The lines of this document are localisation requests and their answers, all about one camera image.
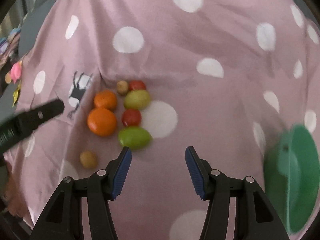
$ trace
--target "green bowl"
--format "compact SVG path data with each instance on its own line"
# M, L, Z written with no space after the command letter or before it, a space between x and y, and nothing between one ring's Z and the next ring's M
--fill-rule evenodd
M289 235L307 223L318 195L319 157L311 134L294 125L266 152L265 191Z

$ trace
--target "orange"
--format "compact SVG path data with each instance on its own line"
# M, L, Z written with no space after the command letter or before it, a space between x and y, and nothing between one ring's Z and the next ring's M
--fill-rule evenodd
M103 107L110 111L114 111L118 103L116 94L110 90L104 90L96 94L93 102L95 107Z
M117 118L110 110L99 107L89 113L87 124L90 131L94 134L109 136L116 130Z

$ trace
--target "polka dot fabric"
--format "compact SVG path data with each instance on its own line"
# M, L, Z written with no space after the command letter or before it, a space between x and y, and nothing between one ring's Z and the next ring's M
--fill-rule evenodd
M118 237L199 238L207 203L194 192L185 148L263 187L262 159L281 132L304 123L320 145L319 56L318 30L292 0L58 0L23 60L19 110L65 103L63 115L12 152L21 155L11 162L29 223L63 177L94 172L81 166L81 152L96 153L97 170L119 154L116 134L100 138L85 125L94 95L143 80L153 101L141 126L154 140L133 153L110 207Z

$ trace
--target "red tomato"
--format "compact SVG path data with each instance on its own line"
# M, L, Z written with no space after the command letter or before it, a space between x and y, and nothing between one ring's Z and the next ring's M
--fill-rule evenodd
M127 109L121 117L124 126L138 126L141 123L141 113L136 109Z
M132 80L129 83L129 90L146 90L146 84L141 80Z

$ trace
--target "pink flower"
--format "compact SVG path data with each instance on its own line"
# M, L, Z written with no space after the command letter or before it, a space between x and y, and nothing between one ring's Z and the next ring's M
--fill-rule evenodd
M10 70L10 77L12 78L14 84L17 82L18 79L20 79L20 77L21 77L21 63L20 62L17 62L12 66L12 68Z

